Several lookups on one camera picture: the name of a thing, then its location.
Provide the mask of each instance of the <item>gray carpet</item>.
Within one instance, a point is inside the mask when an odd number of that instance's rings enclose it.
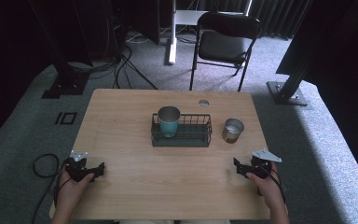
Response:
[[[194,39],[192,35],[181,35]],[[287,186],[287,206],[292,223],[358,223],[358,166],[336,123],[315,86],[300,86],[310,106],[275,105],[267,81],[285,81],[275,71],[290,41],[262,37],[255,43],[242,91],[252,94],[268,149],[281,157],[282,182]],[[131,62],[160,90],[188,90],[194,46],[178,42],[176,64],[167,65],[168,45],[133,38]],[[240,76],[232,69],[200,65],[194,91],[236,91]],[[62,161],[71,151],[92,92],[112,88],[114,70],[91,74],[83,95],[63,95],[60,99],[41,99],[57,76],[53,66],[39,74],[0,130],[0,223],[30,223],[38,201],[50,181],[33,172],[33,162],[45,153]],[[130,66],[118,77],[122,89],[153,89]],[[77,112],[72,125],[55,124],[63,112]],[[54,160],[37,164],[43,174],[54,172]],[[49,223],[52,203],[48,192],[37,214],[36,223]],[[111,223],[74,221],[74,223]],[[268,223],[242,221],[233,223]]]

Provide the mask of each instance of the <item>stainless steel cup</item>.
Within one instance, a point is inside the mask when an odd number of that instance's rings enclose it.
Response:
[[[244,126],[239,119],[228,119],[225,122],[225,129],[222,132],[223,139],[227,143],[235,143],[243,132]]]

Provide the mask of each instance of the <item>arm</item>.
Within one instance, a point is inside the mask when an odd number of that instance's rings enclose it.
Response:
[[[66,173],[65,169],[62,170],[61,188],[51,224],[68,224],[71,222],[71,215],[93,176],[94,174],[86,175],[77,183]]]
[[[272,169],[277,171],[277,166],[274,162],[272,163]],[[278,179],[275,172],[271,172],[271,175],[274,176],[275,179]],[[271,177],[268,176],[267,178],[262,179],[252,173],[247,173],[246,176],[258,186],[261,194],[264,196],[265,203],[270,210],[271,223],[288,224],[289,216],[287,215],[287,209],[281,191]]]

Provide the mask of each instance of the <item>black cable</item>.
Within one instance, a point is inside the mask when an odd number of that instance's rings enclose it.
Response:
[[[121,56],[124,58],[124,62],[123,62],[123,64],[118,68],[118,70],[116,71],[116,75],[115,75],[116,80],[115,80],[115,82],[113,83],[113,87],[112,87],[112,88],[114,88],[115,85],[117,84],[117,87],[118,87],[119,89],[121,89],[121,88],[120,88],[120,85],[119,85],[119,83],[118,83],[118,75],[119,75],[121,69],[122,69],[127,63],[129,63],[129,64],[130,64],[130,67],[131,67],[132,69],[134,69],[134,70],[139,74],[139,76],[141,76],[141,78],[142,78],[143,80],[145,80],[147,83],[149,83],[149,85],[151,85],[155,90],[157,90],[158,88],[157,88],[149,79],[147,79],[147,77],[145,77],[145,76],[136,68],[136,66],[130,61],[130,58],[131,58],[131,56],[132,56],[132,49],[131,49],[130,47],[128,47],[127,45],[124,45],[124,46],[130,51],[130,54],[129,54],[128,58],[127,58],[124,54],[121,55]]]
[[[179,37],[177,36],[176,39],[182,43],[185,43],[185,44],[196,44],[196,41],[195,40],[189,40],[189,39],[186,39],[186,38],[182,38],[182,37]]]
[[[92,74],[92,73],[108,71],[107,74],[102,75],[100,77],[89,77],[89,79],[98,79],[98,78],[105,77],[105,76],[109,75],[112,71],[115,70],[117,64],[118,64],[118,62],[114,61],[114,62],[105,63],[100,66],[91,67],[91,68],[81,68],[81,67],[76,67],[74,65],[70,65],[70,66],[79,75],[88,75],[88,74]]]
[[[268,176],[271,177],[271,179],[275,182],[275,184],[278,186],[278,188],[279,188],[279,190],[280,190],[280,192],[281,192],[283,202],[286,203],[286,197],[284,196],[284,193],[283,193],[283,190],[282,190],[282,184],[281,184],[277,179],[275,179],[275,177],[272,176],[271,173],[269,173],[266,169],[264,169],[264,167],[263,167],[262,164],[258,163],[258,166],[259,166],[266,174],[268,174]],[[278,173],[277,173],[276,171],[274,171],[273,169],[271,169],[271,171],[273,171],[273,172],[277,175],[278,179],[281,180],[280,177],[279,177],[279,175],[278,175]]]
[[[124,74],[126,75],[127,83],[129,84],[130,89],[132,89],[132,85],[131,85],[131,82],[130,82],[129,74],[127,73],[127,65],[124,67]]]
[[[130,55],[129,55],[129,59],[130,59],[130,57],[132,56],[132,50],[130,49]],[[113,82],[113,85],[112,85],[112,89],[114,89],[115,88],[115,85],[117,84],[117,87],[119,88],[119,89],[121,89],[120,88],[120,84],[118,83],[118,74],[120,73],[120,71],[121,71],[121,69],[124,67],[124,65],[126,65],[126,63],[128,62],[128,60],[129,59],[127,59],[127,58],[125,58],[124,57],[124,62],[123,62],[123,64],[116,70],[116,73],[115,73],[115,82]]]
[[[63,166],[65,165],[65,162],[63,162],[62,164],[61,164],[61,167],[60,167],[60,169],[59,169],[59,171],[58,171],[58,173],[57,173],[57,182],[56,182],[56,186],[55,186],[55,188],[54,188],[54,206],[57,206],[57,200],[58,200],[58,192],[60,191],[60,188],[64,185],[64,184],[66,184],[66,182],[68,182],[69,180],[66,180],[61,186],[60,186],[60,181],[61,181],[61,176],[62,176],[62,168],[63,168]]]
[[[110,75],[111,73],[113,73],[114,71],[115,71],[115,69],[112,69],[112,70],[110,70],[109,72],[107,72],[106,74],[103,74],[103,75],[101,75],[101,76],[99,76],[99,77],[89,77],[89,80],[99,79],[99,78],[102,78],[102,77],[106,77],[106,76]]]
[[[44,158],[44,157],[47,157],[47,156],[53,157],[53,158],[55,159],[55,161],[56,161],[56,170],[55,170],[54,174],[51,174],[51,175],[41,175],[41,174],[39,174],[39,173],[36,171],[36,164],[37,164],[37,162],[38,162],[40,159],[42,159],[42,158]],[[33,164],[33,171],[34,171],[34,173],[35,173],[37,176],[41,177],[41,178],[51,178],[51,181],[50,181],[50,183],[48,184],[48,187],[46,188],[44,195],[42,196],[42,198],[40,199],[39,203],[37,204],[36,209],[34,210],[34,216],[33,216],[33,219],[32,219],[32,223],[35,222],[35,220],[36,220],[36,215],[37,215],[37,212],[39,211],[40,205],[42,204],[43,200],[45,199],[46,195],[48,194],[48,190],[51,188],[51,186],[52,186],[54,180],[56,179],[56,176],[57,176],[57,175],[59,174],[59,172],[60,172],[60,170],[59,170],[60,167],[59,167],[59,166],[60,166],[60,162],[59,162],[58,157],[57,157],[56,155],[54,155],[54,154],[51,154],[51,153],[43,154],[43,155],[41,155],[41,156],[38,156],[36,159],[34,159],[34,164]]]
[[[149,80],[147,79],[147,77],[144,76],[144,74],[142,74],[136,67],[135,65],[133,65],[132,62],[130,62],[130,59],[128,59],[128,63],[130,63],[131,68],[133,68],[138,74],[139,76],[141,76],[147,83],[149,83],[155,90],[157,90],[157,87]]]

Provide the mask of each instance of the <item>chair back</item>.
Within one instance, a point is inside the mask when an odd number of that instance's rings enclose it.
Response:
[[[206,12],[198,20],[200,29],[211,29],[222,35],[245,37],[256,40],[261,33],[260,21],[244,15]]]

